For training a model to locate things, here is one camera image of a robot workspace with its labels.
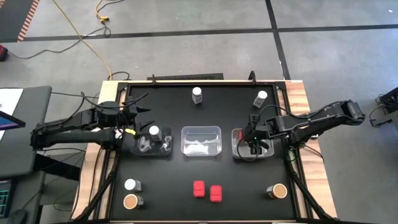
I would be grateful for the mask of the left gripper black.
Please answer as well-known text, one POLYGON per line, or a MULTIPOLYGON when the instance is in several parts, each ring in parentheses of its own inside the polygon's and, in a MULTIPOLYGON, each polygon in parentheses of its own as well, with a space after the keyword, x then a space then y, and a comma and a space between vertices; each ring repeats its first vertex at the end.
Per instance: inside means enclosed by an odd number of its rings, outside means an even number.
MULTIPOLYGON (((120 115, 119 115, 119 123, 122 126, 136 126, 135 118, 139 113, 144 113, 150 111, 150 108, 142 108, 137 106, 136 104, 132 105, 124 105, 119 107, 120 115)), ((147 126, 153 124, 154 121, 146 121, 146 122, 139 122, 138 123, 138 130, 142 131, 147 126)))

